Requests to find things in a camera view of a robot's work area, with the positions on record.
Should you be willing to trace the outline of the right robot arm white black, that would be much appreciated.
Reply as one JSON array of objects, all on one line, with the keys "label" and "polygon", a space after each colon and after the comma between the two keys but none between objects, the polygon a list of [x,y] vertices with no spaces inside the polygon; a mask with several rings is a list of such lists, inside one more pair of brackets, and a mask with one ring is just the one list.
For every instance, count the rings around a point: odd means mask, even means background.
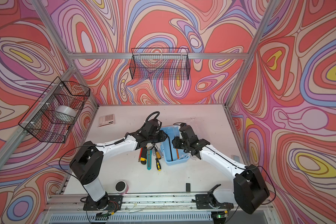
[{"label": "right robot arm white black", "polygon": [[209,163],[226,175],[233,183],[235,202],[244,212],[253,214],[270,196],[257,166],[246,166],[227,157],[207,140],[199,139],[193,128],[186,123],[180,124],[179,132],[180,136],[172,140],[173,146]]}]

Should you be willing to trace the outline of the yellow black utility knife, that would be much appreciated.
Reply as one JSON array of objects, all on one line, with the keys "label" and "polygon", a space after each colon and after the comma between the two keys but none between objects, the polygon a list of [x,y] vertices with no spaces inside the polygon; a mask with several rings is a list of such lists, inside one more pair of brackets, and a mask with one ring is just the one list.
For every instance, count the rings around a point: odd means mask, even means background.
[{"label": "yellow black utility knife", "polygon": [[147,164],[147,147],[142,147],[142,154],[141,154],[141,164],[146,165]]}]

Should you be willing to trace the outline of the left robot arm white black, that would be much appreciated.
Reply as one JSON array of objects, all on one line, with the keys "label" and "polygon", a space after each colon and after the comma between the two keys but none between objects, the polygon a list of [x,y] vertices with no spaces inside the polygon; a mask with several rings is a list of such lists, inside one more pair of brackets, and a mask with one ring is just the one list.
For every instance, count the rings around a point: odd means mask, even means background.
[{"label": "left robot arm white black", "polygon": [[88,193],[89,199],[95,203],[108,203],[108,194],[99,180],[103,160],[141,149],[147,144],[164,142],[167,137],[157,118],[146,120],[140,129],[126,133],[120,140],[97,144],[91,141],[84,143],[70,162],[70,169]]}]

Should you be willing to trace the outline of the blue plastic tool box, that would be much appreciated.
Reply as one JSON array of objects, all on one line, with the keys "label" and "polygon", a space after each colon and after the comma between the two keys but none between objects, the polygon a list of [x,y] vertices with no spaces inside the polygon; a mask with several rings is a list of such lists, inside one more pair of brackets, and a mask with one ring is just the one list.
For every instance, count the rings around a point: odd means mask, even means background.
[{"label": "blue plastic tool box", "polygon": [[167,165],[172,166],[180,163],[185,163],[189,159],[189,154],[185,153],[183,149],[175,146],[175,138],[180,138],[180,127],[178,125],[162,127],[161,130],[168,136],[167,139],[161,143],[161,151],[163,158]]}]

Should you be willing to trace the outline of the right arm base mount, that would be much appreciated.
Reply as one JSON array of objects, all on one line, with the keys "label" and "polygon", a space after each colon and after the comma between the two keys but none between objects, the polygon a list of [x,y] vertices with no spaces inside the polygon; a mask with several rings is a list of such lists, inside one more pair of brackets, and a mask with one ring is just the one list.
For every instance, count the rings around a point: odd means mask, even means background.
[{"label": "right arm base mount", "polygon": [[195,199],[192,199],[192,202],[196,204],[198,210],[203,209],[225,209],[230,211],[234,208],[233,203],[219,202],[215,196],[213,195],[214,190],[220,187],[221,184],[216,184],[213,188],[211,188],[206,194],[196,194]]}]

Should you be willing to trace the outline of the red hex key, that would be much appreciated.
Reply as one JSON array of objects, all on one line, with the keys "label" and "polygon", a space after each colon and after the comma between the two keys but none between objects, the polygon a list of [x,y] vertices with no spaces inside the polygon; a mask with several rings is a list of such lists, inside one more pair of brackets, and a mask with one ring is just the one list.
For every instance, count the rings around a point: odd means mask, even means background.
[{"label": "red hex key", "polygon": [[141,162],[141,154],[142,154],[142,150],[143,150],[143,148],[141,148],[141,149],[140,149],[140,153],[139,153],[138,162]]}]

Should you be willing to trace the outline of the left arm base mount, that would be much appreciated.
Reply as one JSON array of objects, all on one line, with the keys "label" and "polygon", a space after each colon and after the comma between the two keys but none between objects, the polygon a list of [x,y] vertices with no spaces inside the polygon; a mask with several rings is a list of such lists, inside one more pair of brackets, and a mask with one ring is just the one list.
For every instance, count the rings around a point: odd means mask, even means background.
[{"label": "left arm base mount", "polygon": [[91,196],[88,196],[84,202],[84,211],[119,211],[122,206],[122,195],[105,195],[95,202]]}]

